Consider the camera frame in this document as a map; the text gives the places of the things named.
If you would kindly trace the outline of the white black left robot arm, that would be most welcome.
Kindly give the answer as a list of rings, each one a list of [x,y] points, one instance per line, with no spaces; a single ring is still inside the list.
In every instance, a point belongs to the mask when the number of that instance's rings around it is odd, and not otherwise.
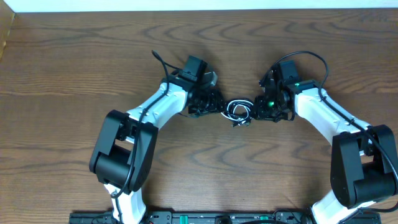
[[[159,89],[138,107],[110,111],[102,124],[89,162],[113,203],[118,223],[140,223],[146,214],[142,186],[154,156],[160,129],[188,109],[194,116],[219,113],[223,98],[215,72],[167,75]]]

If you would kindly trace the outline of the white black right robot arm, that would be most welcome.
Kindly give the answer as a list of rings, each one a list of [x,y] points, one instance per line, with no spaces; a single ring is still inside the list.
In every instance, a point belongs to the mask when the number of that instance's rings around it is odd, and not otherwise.
[[[386,125],[372,126],[332,100],[322,84],[275,68],[259,80],[256,119],[312,124],[331,145],[331,190],[310,209],[312,223],[345,223],[359,213],[389,213],[373,205],[397,195],[397,149]]]

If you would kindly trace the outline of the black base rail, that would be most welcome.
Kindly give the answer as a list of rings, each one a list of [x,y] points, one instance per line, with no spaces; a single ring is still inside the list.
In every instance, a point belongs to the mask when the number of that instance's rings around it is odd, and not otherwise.
[[[277,210],[270,213],[177,213],[170,211],[146,212],[140,221],[143,224],[219,224],[248,223],[266,220],[270,223],[314,223],[307,212]],[[118,223],[111,212],[71,213],[71,224]]]

